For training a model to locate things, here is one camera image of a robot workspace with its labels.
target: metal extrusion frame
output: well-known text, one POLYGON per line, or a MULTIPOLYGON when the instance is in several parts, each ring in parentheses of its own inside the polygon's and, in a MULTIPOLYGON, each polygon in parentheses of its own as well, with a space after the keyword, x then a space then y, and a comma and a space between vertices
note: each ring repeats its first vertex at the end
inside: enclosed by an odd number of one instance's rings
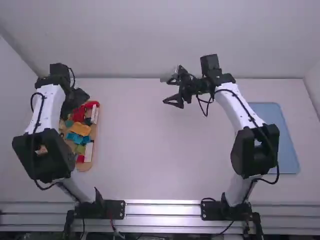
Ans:
MULTIPOLYGON (((229 221, 202 221, 199 200, 125 200, 125 217, 115 220, 124 233, 217 234, 229 221)), ((61 232, 72 202, 0 202, 0 231, 61 232)), ((320 203, 252 203, 265 234, 320 235, 320 203)), ((86 219, 87 232, 112 232, 109 220, 86 219)), ((72 230, 83 230, 76 219, 72 230)), ((234 222, 226 234, 242 234, 234 222)))

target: yellow toy piece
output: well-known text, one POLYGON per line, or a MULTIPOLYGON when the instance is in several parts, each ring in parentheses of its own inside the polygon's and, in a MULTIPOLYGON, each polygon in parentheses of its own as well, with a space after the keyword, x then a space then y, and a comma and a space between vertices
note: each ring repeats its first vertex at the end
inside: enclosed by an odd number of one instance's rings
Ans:
POLYGON ((81 136, 88 136, 91 132, 91 127, 83 125, 81 122, 77 121, 69 128, 69 130, 81 136))

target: white wall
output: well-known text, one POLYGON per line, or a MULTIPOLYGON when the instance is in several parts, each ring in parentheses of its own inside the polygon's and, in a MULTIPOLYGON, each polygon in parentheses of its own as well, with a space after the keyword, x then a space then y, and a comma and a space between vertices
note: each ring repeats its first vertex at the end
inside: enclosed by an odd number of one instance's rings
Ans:
POLYGON ((0 26, 39 74, 200 73, 218 53, 237 78, 303 78, 320 56, 319 0, 2 0, 0 26))
POLYGON ((11 142, 24 133, 31 119, 30 96, 36 80, 36 74, 0 36, 0 195, 8 190, 21 192, 21 182, 29 181, 11 142))
POLYGON ((320 61, 307 72, 304 83, 320 120, 320 61))

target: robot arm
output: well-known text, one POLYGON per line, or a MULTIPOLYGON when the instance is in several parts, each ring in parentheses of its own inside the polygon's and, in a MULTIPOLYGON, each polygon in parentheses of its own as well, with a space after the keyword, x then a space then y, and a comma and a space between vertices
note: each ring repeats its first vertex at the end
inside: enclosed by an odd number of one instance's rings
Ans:
POLYGON ((35 83, 36 98, 31 122, 24 134, 13 138, 12 147, 27 174, 41 190, 57 185, 78 202, 93 202, 93 187, 86 187, 74 171, 75 155, 59 134, 60 118, 68 115, 88 98, 82 89, 70 87, 69 68, 61 63, 50 65, 50 75, 35 83), (48 184, 42 187, 38 180, 48 184))
POLYGON ((163 103, 183 109, 184 102, 190 104, 193 95, 199 101, 198 95, 208 93, 224 109, 237 134, 230 153, 235 174, 222 199, 235 208, 247 200, 257 179, 278 166, 279 130, 274 124, 266 124, 251 109, 232 75, 222 73, 216 54, 203 56, 200 62, 202 78, 179 65, 174 73, 160 79, 179 86, 178 93, 163 103))

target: blue toy piece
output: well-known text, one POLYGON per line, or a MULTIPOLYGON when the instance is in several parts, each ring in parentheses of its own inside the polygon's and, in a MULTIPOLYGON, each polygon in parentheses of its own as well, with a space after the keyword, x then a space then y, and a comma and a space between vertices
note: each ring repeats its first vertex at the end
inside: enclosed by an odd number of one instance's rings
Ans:
POLYGON ((90 136, 84 136, 82 139, 82 144, 86 145, 87 143, 91 142, 91 137, 90 136))
POLYGON ((66 137, 65 137, 65 139, 67 139, 67 140, 74 140, 74 135, 75 135, 75 133, 73 133, 73 132, 68 132, 67 133, 67 135, 66 135, 66 137))
POLYGON ((74 124, 74 121, 72 121, 72 120, 67 120, 67 121, 64 122, 64 125, 67 128, 71 128, 73 124, 74 124))
POLYGON ((65 139, 72 140, 75 144, 81 144, 83 141, 83 137, 74 132, 69 132, 65 139))
POLYGON ((83 141, 83 137, 75 133, 75 136, 73 137, 73 142, 75 144, 81 144, 82 141, 83 141))

